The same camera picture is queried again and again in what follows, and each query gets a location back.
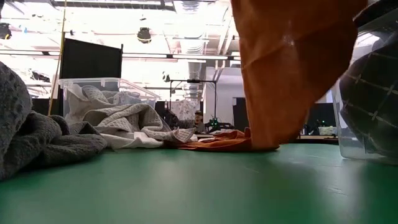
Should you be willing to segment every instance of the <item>orange fabric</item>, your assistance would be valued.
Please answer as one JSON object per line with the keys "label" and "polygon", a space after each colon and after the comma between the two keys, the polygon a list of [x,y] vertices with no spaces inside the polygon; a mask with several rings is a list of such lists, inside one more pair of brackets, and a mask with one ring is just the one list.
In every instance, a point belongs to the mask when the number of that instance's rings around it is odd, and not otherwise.
{"label": "orange fabric", "polygon": [[367,0],[231,3],[252,146],[275,149],[297,137],[308,109],[348,68],[357,37],[353,17]]}
{"label": "orange fabric", "polygon": [[245,132],[235,130],[231,133],[215,134],[214,139],[202,142],[190,142],[181,144],[179,149],[189,149],[197,151],[249,151],[251,150],[250,129]]}

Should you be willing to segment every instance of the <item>green table surface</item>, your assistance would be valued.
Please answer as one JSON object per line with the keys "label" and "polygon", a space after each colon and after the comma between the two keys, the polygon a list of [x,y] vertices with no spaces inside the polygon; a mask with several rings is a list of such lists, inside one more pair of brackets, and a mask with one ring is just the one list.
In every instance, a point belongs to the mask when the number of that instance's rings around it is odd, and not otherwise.
{"label": "green table surface", "polygon": [[0,183],[0,224],[398,223],[398,167],[338,146],[107,152]]}

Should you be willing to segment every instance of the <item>gray knit blanket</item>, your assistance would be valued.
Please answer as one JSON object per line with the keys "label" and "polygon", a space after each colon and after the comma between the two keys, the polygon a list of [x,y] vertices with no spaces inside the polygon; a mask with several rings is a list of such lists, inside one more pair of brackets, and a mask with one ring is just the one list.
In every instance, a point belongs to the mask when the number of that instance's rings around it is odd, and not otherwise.
{"label": "gray knit blanket", "polygon": [[32,170],[80,162],[106,147],[87,122],[68,126],[60,116],[31,111],[24,82],[0,62],[0,181],[22,169]]}
{"label": "gray knit blanket", "polygon": [[67,89],[68,122],[87,121],[101,133],[112,149],[160,147],[164,141],[197,141],[194,128],[171,130],[136,93],[100,91],[94,86]]}

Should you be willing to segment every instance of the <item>clear plastic bin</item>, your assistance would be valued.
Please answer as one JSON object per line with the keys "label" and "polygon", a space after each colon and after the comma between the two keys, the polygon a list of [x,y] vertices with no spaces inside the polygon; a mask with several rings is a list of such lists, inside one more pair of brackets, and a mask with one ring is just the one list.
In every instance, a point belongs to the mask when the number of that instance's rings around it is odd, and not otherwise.
{"label": "clear plastic bin", "polygon": [[136,103],[155,108],[160,97],[120,78],[71,78],[58,82],[63,89],[63,116],[68,123],[82,121],[89,110]]}
{"label": "clear plastic bin", "polygon": [[332,89],[345,158],[398,164],[398,10],[359,29],[349,69]]}

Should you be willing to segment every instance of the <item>white textured blanket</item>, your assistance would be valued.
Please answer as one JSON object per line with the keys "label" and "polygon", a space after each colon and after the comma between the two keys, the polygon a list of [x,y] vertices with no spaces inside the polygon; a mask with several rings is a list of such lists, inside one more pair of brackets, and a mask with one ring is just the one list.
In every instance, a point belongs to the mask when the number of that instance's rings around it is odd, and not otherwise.
{"label": "white textured blanket", "polygon": [[[160,147],[163,141],[177,143],[197,141],[193,135],[195,129],[172,131],[148,104],[115,106],[115,97],[110,103],[109,98],[93,86],[84,86],[81,90],[75,86],[74,92],[79,94],[68,92],[71,114],[81,116],[80,114],[84,113],[82,120],[93,125],[112,149]],[[131,97],[130,94],[123,92],[117,93],[116,96],[117,99],[121,99],[118,102],[122,102],[124,96]]]}

